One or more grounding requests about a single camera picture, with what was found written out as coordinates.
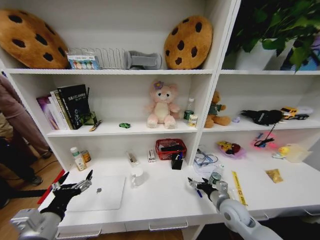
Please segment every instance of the red basket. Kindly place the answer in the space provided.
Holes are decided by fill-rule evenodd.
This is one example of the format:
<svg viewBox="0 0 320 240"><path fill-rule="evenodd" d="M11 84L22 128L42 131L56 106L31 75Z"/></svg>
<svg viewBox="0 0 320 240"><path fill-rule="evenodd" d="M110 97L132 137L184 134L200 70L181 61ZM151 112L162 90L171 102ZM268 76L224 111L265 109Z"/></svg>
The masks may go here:
<svg viewBox="0 0 320 240"><path fill-rule="evenodd" d="M170 147L177 144L181 145L183 147L183 150L179 150L179 151L160 151L159 150L159 145L162 145L164 147ZM155 142L155 151L158 154L160 160L171 160L171 155L176 153L182 153L183 156L185 157L187 152L187 147L181 139L167 138L167 139L160 139Z"/></svg>

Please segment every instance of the cookie-shaped cushion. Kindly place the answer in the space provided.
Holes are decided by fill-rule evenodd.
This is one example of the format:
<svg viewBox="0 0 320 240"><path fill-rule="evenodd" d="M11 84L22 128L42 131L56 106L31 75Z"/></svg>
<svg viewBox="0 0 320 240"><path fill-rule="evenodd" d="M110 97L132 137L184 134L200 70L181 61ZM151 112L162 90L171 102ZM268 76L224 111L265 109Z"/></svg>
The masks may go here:
<svg viewBox="0 0 320 240"><path fill-rule="evenodd" d="M207 58L213 27L203 16L190 16L168 35L164 56L169 69L196 69Z"/></svg>
<svg viewBox="0 0 320 240"><path fill-rule="evenodd" d="M0 10L0 45L30 68L64 69L66 45L59 35L35 15L13 9Z"/></svg>

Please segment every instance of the shelf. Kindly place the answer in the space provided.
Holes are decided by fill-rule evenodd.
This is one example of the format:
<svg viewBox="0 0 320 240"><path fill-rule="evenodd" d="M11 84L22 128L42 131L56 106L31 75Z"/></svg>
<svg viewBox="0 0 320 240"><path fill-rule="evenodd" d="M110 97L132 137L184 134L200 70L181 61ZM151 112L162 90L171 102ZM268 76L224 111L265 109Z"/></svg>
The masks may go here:
<svg viewBox="0 0 320 240"><path fill-rule="evenodd" d="M7 74L43 74L43 75L202 75L212 74L213 69L191 70L78 70L78 69L30 69L30 68L7 68Z"/></svg>
<svg viewBox="0 0 320 240"><path fill-rule="evenodd" d="M212 128L204 128L204 133L209 132L231 132L231 131L259 131L259 130L270 130L273 125L262 126L255 124L250 119L242 117L240 122L231 122L228 126L221 126L215 124ZM320 128L320 121L313 119L306 120L286 120L285 123L278 123L275 126L275 130L284 129L316 129Z"/></svg>
<svg viewBox="0 0 320 240"><path fill-rule="evenodd" d="M103 176L125 176L121 207L117 210L66 211L65 218L59 227L70 227L90 224L124 223L153 219L178 218L183 216L217 215L212 202L205 196L200 198L189 186L187 177L201 180L192 166L183 161L181 170L172 170L171 161L159 160L148 163L147 155L135 154L138 165L144 171L146 181L137 188L132 188L132 167L121 152L90 152L92 160L87 169L78 171L73 165L65 184L77 183L85 179L93 170L93 178ZM48 206L54 195L50 193L40 209Z"/></svg>
<svg viewBox="0 0 320 240"><path fill-rule="evenodd" d="M317 76L320 71L281 71L281 70L235 70L235 69L222 69L222 75L306 75Z"/></svg>
<svg viewBox="0 0 320 240"><path fill-rule="evenodd" d="M166 129L163 124L158 124L157 128L146 126L147 120L121 121L105 120L95 131L89 131L92 126L82 126L78 130L52 130L46 136L53 137L85 137L85 136L107 136L107 135L135 135L135 134L173 134L173 133L194 133L196 127L190 127L182 120L177 120L174 129ZM120 123L130 123L130 128L119 127Z"/></svg>
<svg viewBox="0 0 320 240"><path fill-rule="evenodd" d="M235 187L231 171L237 173L248 210L319 205L320 172L311 166L272 158L265 150L247 149L246 157L236 160L213 152L224 165L223 180L230 188ZM283 182L269 178L265 170L272 169L279 169Z"/></svg>

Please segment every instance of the robotic arm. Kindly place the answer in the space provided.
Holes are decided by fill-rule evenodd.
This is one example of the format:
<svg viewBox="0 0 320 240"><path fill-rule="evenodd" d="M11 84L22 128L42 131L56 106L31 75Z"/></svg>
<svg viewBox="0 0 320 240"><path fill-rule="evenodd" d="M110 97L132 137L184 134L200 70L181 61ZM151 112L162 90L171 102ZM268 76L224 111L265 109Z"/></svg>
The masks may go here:
<svg viewBox="0 0 320 240"><path fill-rule="evenodd" d="M41 212L36 208L20 210L10 221L20 232L19 240L53 240L58 224L64 219L70 200L92 184L91 170L85 180L78 184L63 184L69 173L52 184L54 199Z"/></svg>
<svg viewBox="0 0 320 240"><path fill-rule="evenodd" d="M225 225L233 232L239 233L245 240L282 240L270 228L255 220L244 205L230 199L226 182L218 181L215 189L207 179L203 178L204 182L193 181L191 178L188 180L193 188L203 190L207 194L223 216Z"/></svg>

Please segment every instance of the wire rack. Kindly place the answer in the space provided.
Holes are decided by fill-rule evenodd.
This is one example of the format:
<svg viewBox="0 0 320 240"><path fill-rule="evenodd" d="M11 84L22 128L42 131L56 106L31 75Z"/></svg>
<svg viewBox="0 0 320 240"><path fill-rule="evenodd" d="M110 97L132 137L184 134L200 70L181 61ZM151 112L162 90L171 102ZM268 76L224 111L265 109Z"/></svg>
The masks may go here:
<svg viewBox="0 0 320 240"><path fill-rule="evenodd" d="M101 69L125 69L125 50L122 48L71 47L68 50L77 54L92 53L96 55Z"/></svg>

